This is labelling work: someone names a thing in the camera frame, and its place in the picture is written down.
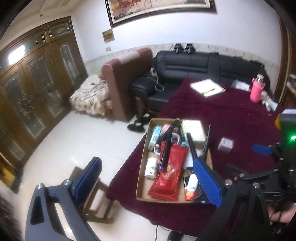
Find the orange cap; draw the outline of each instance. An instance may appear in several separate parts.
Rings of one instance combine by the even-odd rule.
[[[186,201],[190,201],[195,196],[195,192],[186,192]]]

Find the glass panel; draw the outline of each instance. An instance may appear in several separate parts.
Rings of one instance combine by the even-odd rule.
[[[69,43],[63,44],[59,50],[61,51],[63,62],[71,81],[75,86],[79,86],[81,83],[81,77],[79,76],[76,65],[74,63]]]
[[[22,90],[19,73],[13,74],[3,85],[7,98],[11,101],[15,112],[20,117],[23,125],[33,138],[39,136],[44,130],[44,125],[36,115],[34,107],[27,94]]]
[[[15,64],[25,57],[28,52],[43,43],[45,43],[43,31],[38,32],[19,43],[0,58],[1,71],[4,72],[8,66]]]
[[[33,74],[34,83],[47,103],[50,112],[53,116],[57,116],[63,110],[63,103],[54,87],[44,55],[33,59],[27,65]]]
[[[72,33],[69,21],[49,27],[49,34],[52,39],[67,33]]]
[[[0,143],[7,146],[9,151],[18,159],[21,160],[25,153],[19,145],[12,139],[11,135],[7,132],[4,125],[0,122]]]

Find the red pouch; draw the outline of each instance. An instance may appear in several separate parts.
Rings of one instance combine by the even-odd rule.
[[[164,146],[165,142],[162,142],[160,145],[160,159]],[[177,144],[171,145],[167,168],[165,170],[159,170],[156,180],[148,191],[148,196],[166,201],[179,200],[179,178],[188,149],[188,147],[182,147]]]

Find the black leather sofa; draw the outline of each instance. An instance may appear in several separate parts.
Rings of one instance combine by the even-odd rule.
[[[129,86],[137,116],[147,110],[161,111],[170,97],[186,78],[200,80],[211,78],[216,83],[231,85],[235,79],[251,84],[258,73],[264,76],[265,90],[269,92],[270,80],[264,65],[256,61],[247,61],[239,57],[230,57],[218,53],[160,51],[152,60],[159,83],[165,86],[162,92],[155,90],[155,82],[148,72],[138,77]]]

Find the black slipper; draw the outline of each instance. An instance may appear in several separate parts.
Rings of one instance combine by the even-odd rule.
[[[136,124],[136,123],[141,123],[141,124],[143,124],[143,125],[147,125],[147,124],[149,124],[149,122],[150,122],[151,119],[152,119],[151,114],[146,113],[145,115],[143,115],[143,116],[140,117],[139,119],[136,119],[136,120],[134,121],[134,124]]]
[[[138,133],[144,133],[145,132],[145,129],[143,127],[143,124],[141,123],[134,123],[134,124],[129,124],[128,125],[128,129],[130,131],[134,131],[134,132],[138,132]]]

